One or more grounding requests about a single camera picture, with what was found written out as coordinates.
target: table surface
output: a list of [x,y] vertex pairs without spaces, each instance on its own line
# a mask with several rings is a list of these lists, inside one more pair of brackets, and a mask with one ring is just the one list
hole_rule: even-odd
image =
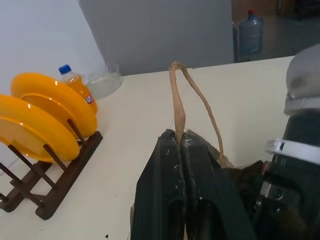
[[[236,166],[270,160],[266,142],[281,138],[287,123],[283,114],[286,72],[292,57],[189,69],[191,77],[211,105],[225,154]],[[203,103],[181,72],[177,84],[186,112],[186,127],[214,146],[217,137]],[[0,239],[4,240],[126,240],[129,211],[140,177],[165,129],[174,129],[169,73],[156,72],[124,77],[122,86],[98,101],[98,129],[103,140],[60,207],[49,220],[36,214],[25,199],[7,213],[0,210]],[[11,170],[19,177],[27,167],[17,162]],[[55,181],[61,174],[51,167]],[[11,190],[6,175],[0,190]],[[46,194],[40,181],[32,193]]]

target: clear glass bowl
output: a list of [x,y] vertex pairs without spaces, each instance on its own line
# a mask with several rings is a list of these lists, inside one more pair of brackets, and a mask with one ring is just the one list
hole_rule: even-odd
[[113,94],[123,82],[116,64],[100,66],[84,78],[85,85],[96,100]]

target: floor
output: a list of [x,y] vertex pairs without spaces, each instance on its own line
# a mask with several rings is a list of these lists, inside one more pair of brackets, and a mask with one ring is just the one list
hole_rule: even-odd
[[303,49],[320,43],[320,16],[299,21],[274,15],[266,16],[263,20],[261,52],[238,55],[238,62],[292,56]]

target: yellow plate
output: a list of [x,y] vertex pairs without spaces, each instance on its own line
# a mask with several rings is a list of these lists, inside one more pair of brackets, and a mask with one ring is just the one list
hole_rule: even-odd
[[13,96],[0,95],[0,142],[44,162],[53,161],[44,144],[64,162],[74,160],[79,154],[74,136],[58,120]]
[[84,138],[97,129],[97,118],[87,102],[72,88],[40,73],[22,73],[11,83],[11,95],[46,111],[77,137],[71,119]]

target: plastic bottle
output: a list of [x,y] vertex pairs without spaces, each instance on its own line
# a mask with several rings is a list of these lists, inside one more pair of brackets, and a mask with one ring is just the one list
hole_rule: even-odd
[[89,89],[83,84],[81,75],[74,73],[68,64],[59,67],[59,72],[62,75],[61,82],[67,84],[70,88],[80,94],[96,114],[98,111],[97,103],[92,97]]
[[239,25],[239,41],[241,54],[253,54],[261,51],[264,20],[254,16],[254,9],[248,11],[248,18]]

